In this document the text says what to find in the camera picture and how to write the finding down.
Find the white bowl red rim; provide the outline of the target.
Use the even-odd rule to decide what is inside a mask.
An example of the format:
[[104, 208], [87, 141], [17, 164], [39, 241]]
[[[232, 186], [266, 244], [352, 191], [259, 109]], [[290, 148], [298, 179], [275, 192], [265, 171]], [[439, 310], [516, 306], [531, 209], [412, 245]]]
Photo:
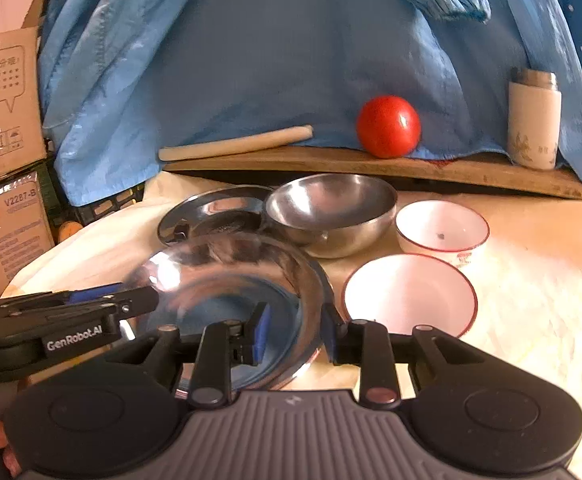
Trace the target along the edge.
[[472, 283], [451, 264], [400, 254], [357, 269], [345, 282], [343, 306], [353, 320], [381, 323], [391, 333], [409, 334], [426, 324], [459, 337], [473, 325], [478, 300]]
[[490, 237], [486, 219], [472, 208], [447, 200], [419, 200], [395, 217], [403, 252], [431, 256], [456, 268], [477, 259]]

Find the white thermos cup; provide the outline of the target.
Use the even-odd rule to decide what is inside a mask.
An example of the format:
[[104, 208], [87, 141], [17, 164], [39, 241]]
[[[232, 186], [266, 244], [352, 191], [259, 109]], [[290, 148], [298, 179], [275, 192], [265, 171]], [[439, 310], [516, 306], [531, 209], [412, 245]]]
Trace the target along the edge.
[[508, 147], [515, 164], [553, 170], [559, 149], [562, 93], [554, 73], [515, 67], [509, 81]]

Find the steel plate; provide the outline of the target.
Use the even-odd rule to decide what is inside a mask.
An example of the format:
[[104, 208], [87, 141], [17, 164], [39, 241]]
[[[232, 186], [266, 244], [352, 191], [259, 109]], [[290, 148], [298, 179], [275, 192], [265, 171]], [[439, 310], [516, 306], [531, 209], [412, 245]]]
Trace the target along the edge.
[[164, 215], [157, 237], [172, 245], [207, 234], [257, 232], [271, 192], [268, 186], [241, 184], [191, 196]]
[[281, 240], [245, 232], [167, 247], [136, 266], [124, 284], [157, 291], [158, 305], [138, 317], [137, 334], [172, 324], [181, 335], [195, 335], [212, 323], [244, 322], [256, 304], [268, 304], [263, 361], [233, 367], [236, 389], [279, 389], [292, 382], [318, 350], [321, 308], [334, 300], [316, 260]]

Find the lower Vinda cardboard box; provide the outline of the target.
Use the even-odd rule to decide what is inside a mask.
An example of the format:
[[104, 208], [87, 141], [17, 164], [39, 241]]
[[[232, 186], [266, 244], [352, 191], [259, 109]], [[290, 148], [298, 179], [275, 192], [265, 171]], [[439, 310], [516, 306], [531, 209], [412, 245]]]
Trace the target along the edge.
[[35, 170], [0, 183], [0, 296], [24, 266], [54, 246]]

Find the white rolling pin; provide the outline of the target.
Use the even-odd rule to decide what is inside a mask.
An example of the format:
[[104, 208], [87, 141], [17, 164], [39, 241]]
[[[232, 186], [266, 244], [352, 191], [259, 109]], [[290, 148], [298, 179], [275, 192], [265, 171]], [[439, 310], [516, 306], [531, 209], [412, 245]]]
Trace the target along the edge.
[[228, 140], [161, 148], [158, 151], [158, 158], [162, 162], [180, 162], [180, 160], [251, 153], [310, 140], [313, 136], [312, 126], [296, 126]]

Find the deep steel bowl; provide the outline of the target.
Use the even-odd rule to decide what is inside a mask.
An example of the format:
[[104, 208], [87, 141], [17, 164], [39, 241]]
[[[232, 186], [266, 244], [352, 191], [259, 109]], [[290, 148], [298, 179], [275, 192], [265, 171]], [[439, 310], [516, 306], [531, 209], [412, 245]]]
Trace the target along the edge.
[[302, 177], [272, 191], [264, 206], [271, 232], [323, 259], [370, 247], [391, 226], [396, 211], [396, 190], [361, 174]]

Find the white bowl red rim back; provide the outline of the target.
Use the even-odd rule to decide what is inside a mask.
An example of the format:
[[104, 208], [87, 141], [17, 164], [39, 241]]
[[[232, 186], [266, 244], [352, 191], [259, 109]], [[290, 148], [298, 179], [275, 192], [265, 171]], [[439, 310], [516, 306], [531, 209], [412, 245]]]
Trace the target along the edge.
[[403, 252], [431, 256], [456, 268], [477, 259], [490, 237], [486, 219], [472, 208], [447, 200], [419, 200], [395, 217]]

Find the white bowl red rim front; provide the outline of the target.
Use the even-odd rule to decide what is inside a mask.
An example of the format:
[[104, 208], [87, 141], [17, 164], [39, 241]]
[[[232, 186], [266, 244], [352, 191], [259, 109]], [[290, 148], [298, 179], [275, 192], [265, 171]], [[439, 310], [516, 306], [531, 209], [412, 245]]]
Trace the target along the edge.
[[345, 282], [343, 306], [353, 320], [381, 323], [391, 333], [409, 334], [426, 324], [459, 337], [473, 325], [478, 300], [472, 283], [451, 264], [400, 254], [357, 269]]

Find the blue hanging coat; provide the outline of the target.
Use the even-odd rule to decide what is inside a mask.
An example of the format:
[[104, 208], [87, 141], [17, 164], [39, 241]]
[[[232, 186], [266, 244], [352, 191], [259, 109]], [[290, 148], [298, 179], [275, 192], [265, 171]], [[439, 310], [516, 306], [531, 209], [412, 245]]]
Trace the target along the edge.
[[559, 0], [49, 0], [44, 133], [71, 204], [158, 174], [161, 148], [310, 125], [356, 148], [365, 102], [421, 119], [441, 160], [507, 148], [513, 67], [556, 74], [559, 162], [582, 181], [582, 68]]

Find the steel plate back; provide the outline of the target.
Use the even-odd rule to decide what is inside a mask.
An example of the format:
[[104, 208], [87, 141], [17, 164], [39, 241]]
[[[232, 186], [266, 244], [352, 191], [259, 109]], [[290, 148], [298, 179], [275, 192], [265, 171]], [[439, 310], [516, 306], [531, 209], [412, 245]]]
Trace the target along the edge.
[[241, 184], [191, 196], [164, 215], [157, 237], [172, 245], [207, 234], [257, 232], [271, 192], [268, 186]]

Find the steel plate front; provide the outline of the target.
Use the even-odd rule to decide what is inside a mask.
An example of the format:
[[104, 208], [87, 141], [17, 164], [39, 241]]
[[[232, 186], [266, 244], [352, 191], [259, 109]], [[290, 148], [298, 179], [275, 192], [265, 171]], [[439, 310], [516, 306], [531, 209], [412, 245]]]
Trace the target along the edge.
[[268, 304], [263, 361], [233, 367], [236, 389], [279, 389], [292, 382], [318, 350], [321, 308], [334, 300], [316, 260], [281, 240], [245, 232], [167, 247], [136, 266], [124, 284], [157, 291], [158, 305], [138, 317], [137, 334], [172, 324], [181, 335], [195, 335], [212, 323], [244, 322], [256, 304]]

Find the red tomato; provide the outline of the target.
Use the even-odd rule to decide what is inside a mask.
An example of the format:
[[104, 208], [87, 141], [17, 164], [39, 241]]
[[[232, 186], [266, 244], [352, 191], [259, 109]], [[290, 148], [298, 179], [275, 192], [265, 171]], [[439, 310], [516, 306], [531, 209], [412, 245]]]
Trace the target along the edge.
[[420, 142], [420, 117], [413, 106], [399, 96], [377, 96], [361, 107], [356, 133], [362, 148], [372, 156], [404, 157]]

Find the wooden shelf board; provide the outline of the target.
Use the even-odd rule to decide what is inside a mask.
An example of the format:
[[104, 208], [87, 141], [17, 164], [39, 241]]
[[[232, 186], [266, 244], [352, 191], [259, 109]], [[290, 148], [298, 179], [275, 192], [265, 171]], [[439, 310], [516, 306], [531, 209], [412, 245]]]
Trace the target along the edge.
[[531, 170], [514, 166], [497, 154], [430, 162], [411, 158], [376, 159], [344, 148], [285, 146], [261, 152], [169, 162], [165, 168], [169, 171], [265, 170], [372, 174], [473, 184], [582, 200], [582, 184], [573, 171]]

